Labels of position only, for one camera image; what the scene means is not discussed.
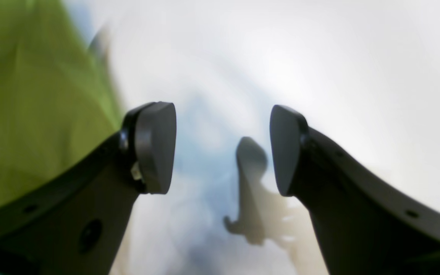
green fabric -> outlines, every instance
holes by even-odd
[[[76,164],[121,118],[59,0],[0,0],[0,206]]]

blurry object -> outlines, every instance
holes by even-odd
[[[239,142],[237,166],[239,217],[234,222],[229,217],[224,218],[225,228],[229,233],[244,235],[251,245],[263,245],[266,239],[271,239],[288,252],[300,275],[323,270],[323,262],[306,260],[310,255],[300,250],[306,250],[310,246],[308,232],[300,228],[307,221],[303,216],[303,209],[290,207],[287,198],[269,192],[262,185],[267,157],[261,146],[250,137],[243,137]]]
[[[440,274],[440,214],[365,169],[297,111],[270,120],[278,190],[309,210],[332,275]]]
[[[91,45],[89,45],[89,50],[96,54],[105,65],[110,63],[110,35],[110,30],[107,26],[104,26],[94,36]]]
[[[174,105],[145,104],[66,173],[1,207],[0,273],[108,274],[137,196],[168,192],[175,142]]]

white background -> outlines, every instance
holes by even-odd
[[[242,136],[269,155],[262,183],[277,191],[274,104],[298,110],[382,179],[440,211],[440,1],[67,2],[87,40],[110,29],[126,108],[161,100],[178,113],[171,189],[139,197],[118,257],[123,274],[327,273],[296,200],[288,199],[300,212],[295,261],[275,242],[251,246],[222,224],[237,219]]]

black plastic arm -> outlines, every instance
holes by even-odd
[[[0,273],[107,275],[138,195],[168,192],[175,145],[172,103],[128,112],[81,162],[0,208]]]
[[[295,110],[270,120],[278,190],[309,210],[331,275],[440,274],[440,214],[391,187]]]

mounting hole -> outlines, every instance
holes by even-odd
[[[405,214],[407,214],[407,216],[410,216],[414,219],[417,219],[419,217],[419,214],[415,211],[412,211],[412,210],[405,211]]]
[[[29,205],[23,209],[23,213],[30,214],[31,212],[34,212],[35,210],[37,210],[37,208],[38,208],[38,205]]]
[[[91,250],[98,242],[101,231],[103,230],[103,224],[100,220],[96,219],[87,224],[81,232],[79,237],[79,253],[86,253]]]

